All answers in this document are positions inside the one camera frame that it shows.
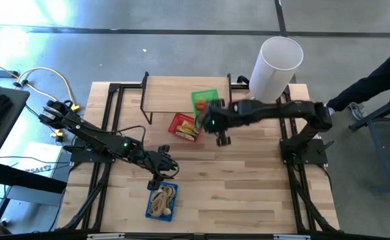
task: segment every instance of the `concrete floor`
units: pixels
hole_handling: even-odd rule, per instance
[[[288,31],[390,33],[390,0],[281,0]],[[0,0],[0,24],[66,26],[106,29],[213,29],[278,31],[274,0]],[[92,81],[140,81],[152,75],[250,77],[259,48],[270,36],[234,35],[102,35],[0,32],[0,65],[24,71],[50,67],[68,78],[75,98],[85,105]],[[314,101],[328,101],[368,75],[390,55],[390,37],[293,37],[305,59],[296,76],[306,83]],[[67,99],[58,77],[40,71],[29,80]],[[11,86],[1,79],[0,85]],[[390,91],[365,103],[372,112],[385,104]],[[48,99],[32,92],[27,104],[39,112]],[[50,130],[36,124],[24,110],[19,126],[30,129],[12,149],[19,154],[29,141],[54,144]],[[333,118],[323,135],[335,144],[327,150],[333,196],[341,229],[348,233],[390,237],[390,193],[378,195],[385,184],[378,156],[367,129],[348,130],[348,111]],[[13,136],[22,135],[14,129]],[[11,202],[6,218],[16,233],[46,231],[57,208]],[[15,209],[27,208],[23,215]]]

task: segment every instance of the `white cylinder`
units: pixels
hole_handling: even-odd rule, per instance
[[[260,49],[249,90],[256,100],[268,103],[281,96],[303,61],[300,45],[287,37],[272,37]]]

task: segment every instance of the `green basket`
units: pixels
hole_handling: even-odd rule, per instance
[[[193,108],[193,113],[195,114],[195,119],[197,119],[197,116],[199,114],[199,111],[195,108],[195,102],[197,100],[210,101],[218,98],[219,98],[219,94],[216,89],[192,92],[192,108]],[[198,121],[195,121],[195,124],[196,127],[200,127]]]

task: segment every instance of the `shoe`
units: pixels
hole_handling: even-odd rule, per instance
[[[367,115],[367,113],[365,112],[365,107],[362,103],[350,103],[347,107],[350,109],[352,115],[356,118],[356,120],[361,120]]]

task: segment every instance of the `blue basket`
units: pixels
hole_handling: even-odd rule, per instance
[[[178,190],[179,190],[179,186],[177,184],[175,184],[175,183],[164,183],[164,182],[162,182],[160,187],[166,187],[166,186],[173,186],[174,190],[175,190],[174,198],[169,203],[169,208],[171,210],[171,214],[170,215],[161,215],[160,217],[154,217],[154,216],[150,215],[149,210],[150,210],[150,207],[152,205],[150,200],[151,200],[153,192],[154,192],[154,191],[151,191],[150,192],[150,196],[149,196],[149,201],[147,202],[147,209],[146,209],[146,215],[145,215],[146,218],[156,219],[156,220],[160,220],[160,221],[167,221],[167,222],[171,222],[173,220],[174,208],[175,208],[176,203],[177,203],[177,193],[178,193]]]

